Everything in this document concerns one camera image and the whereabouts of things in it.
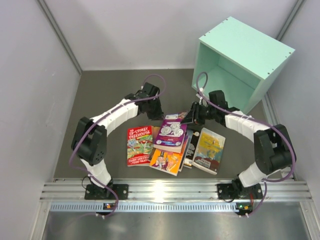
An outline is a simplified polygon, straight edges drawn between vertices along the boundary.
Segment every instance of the gray mat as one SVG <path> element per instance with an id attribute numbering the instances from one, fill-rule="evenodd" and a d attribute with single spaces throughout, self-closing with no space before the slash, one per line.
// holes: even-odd
<path id="1" fill-rule="evenodd" d="M 198 100 L 195 96 L 196 91 L 191 87 L 193 69 L 85 71 L 80 79 L 74 100 L 54 174 L 55 178 L 81 178 L 86 175 L 68 165 L 72 153 L 71 142 L 79 119 L 82 117 L 92 118 L 112 108 L 127 94 L 135 93 L 141 87 L 144 78 L 152 73 L 162 75 L 167 82 L 166 92 L 160 98 L 165 114 L 187 111 L 192 102 Z M 163 88 L 162 81 L 156 77 L 152 77 L 149 82 Z M 250 114 L 257 119 L 265 120 L 261 103 Z M 209 174 L 195 167 L 192 169 L 184 167 L 178 176 L 147 166 L 127 167 L 127 129 L 145 125 L 160 126 L 161 122 L 151 122 L 146 114 L 142 114 L 125 122 L 108 136 L 105 163 L 113 178 L 231 179 L 254 162 L 254 146 L 250 140 L 213 120 L 209 120 L 206 121 L 205 127 L 226 138 L 217 175 Z M 74 159 L 74 165 L 83 167 L 78 158 Z"/>

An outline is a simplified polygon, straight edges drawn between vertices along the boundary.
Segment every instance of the purple book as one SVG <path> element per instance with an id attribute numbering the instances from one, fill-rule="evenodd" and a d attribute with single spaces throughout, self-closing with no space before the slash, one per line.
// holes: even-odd
<path id="1" fill-rule="evenodd" d="M 187 125 L 181 124 L 187 112 L 166 115 L 153 146 L 167 152 L 181 153 Z"/>

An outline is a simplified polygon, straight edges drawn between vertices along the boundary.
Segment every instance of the mint green shelf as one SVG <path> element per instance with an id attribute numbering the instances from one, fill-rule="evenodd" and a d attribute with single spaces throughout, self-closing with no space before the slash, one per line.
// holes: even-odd
<path id="1" fill-rule="evenodd" d="M 247 114 L 266 94 L 295 50 L 229 17 L 199 39 L 192 87 L 208 73 L 204 93 L 222 90 L 229 107 Z M 199 87 L 204 84 L 204 76 Z"/>

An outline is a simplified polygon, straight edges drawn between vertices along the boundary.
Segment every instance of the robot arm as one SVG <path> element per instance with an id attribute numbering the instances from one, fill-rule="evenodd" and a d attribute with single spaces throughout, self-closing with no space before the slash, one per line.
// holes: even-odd
<path id="1" fill-rule="evenodd" d="M 271 128 L 260 123 L 248 120 L 250 116 L 244 115 L 235 107 L 228 107 L 225 95 L 221 90 L 209 93 L 209 99 L 215 105 L 240 115 L 234 116 L 222 112 L 205 101 L 194 102 L 191 110 L 182 120 L 183 124 L 203 125 L 205 120 L 215 120 L 219 124 L 237 131 L 254 143 L 255 163 L 241 172 L 238 178 L 232 181 L 232 186 L 238 195 L 243 195 L 246 188 L 257 185 L 268 175 L 284 169 L 292 164 L 292 158 L 287 145 L 281 137 Z M 290 142 L 285 126 L 279 124 L 274 126 Z"/>
<path id="2" fill-rule="evenodd" d="M 139 114 L 147 113 L 148 118 L 151 120 L 163 119 L 164 113 L 162 112 L 160 99 L 158 97 L 152 100 L 132 102 L 139 99 L 154 97 L 159 91 L 158 87 L 146 82 L 141 90 L 137 91 L 135 94 L 131 93 L 125 96 L 119 104 L 101 115 L 91 119 L 88 119 L 87 117 L 80 119 L 71 145 L 73 150 L 90 126 L 101 119 L 101 117 L 107 115 L 105 119 L 101 120 L 92 129 L 77 151 L 77 156 L 91 173 L 89 177 L 93 176 L 104 186 L 112 185 L 112 177 L 108 173 L 104 161 L 107 152 L 107 136 L 122 123 Z M 104 186 L 96 182 L 93 178 L 91 181 L 93 184 L 104 190 Z"/>

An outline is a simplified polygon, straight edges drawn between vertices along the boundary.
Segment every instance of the book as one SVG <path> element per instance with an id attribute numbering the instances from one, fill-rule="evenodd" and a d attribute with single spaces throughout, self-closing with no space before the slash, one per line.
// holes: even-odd
<path id="1" fill-rule="evenodd" d="M 181 124 L 180 122 L 186 115 L 186 112 L 180 112 L 165 116 L 160 131 L 155 138 L 155 143 L 153 144 L 156 149 L 181 153 L 187 125 Z"/>
<path id="2" fill-rule="evenodd" d="M 163 151 L 156 148 L 149 166 L 151 168 L 177 176 L 180 163 L 183 159 L 184 151 L 186 149 L 188 141 L 187 138 L 188 136 L 185 136 L 181 153 Z"/>
<path id="3" fill-rule="evenodd" d="M 148 166 L 152 148 L 151 126 L 140 126 L 127 130 L 127 166 Z"/>
<path id="4" fill-rule="evenodd" d="M 183 165 L 187 168 L 192 168 L 192 162 L 194 160 L 194 155 L 196 151 L 196 147 L 198 145 L 200 131 L 198 130 L 187 130 L 192 132 L 190 143 L 187 145 L 187 149 L 185 151 L 185 159 Z"/>
<path id="5" fill-rule="evenodd" d="M 196 146 L 192 165 L 210 174 L 216 175 L 226 138 L 203 128 Z"/>
<path id="6" fill-rule="evenodd" d="M 181 172 L 181 171 L 182 171 L 182 168 L 185 166 L 185 160 L 186 160 L 186 156 L 187 156 L 187 150 L 188 150 L 189 144 L 190 144 L 190 142 L 191 142 L 191 138 L 192 138 L 192 135 L 193 135 L 193 131 L 192 131 L 192 130 L 186 130 L 185 135 L 186 135 L 188 138 L 187 138 L 187 140 L 186 140 L 185 150 L 184 150 L 184 152 L 183 152 L 182 161 L 181 161 L 180 167 L 179 167 L 179 172 Z"/>

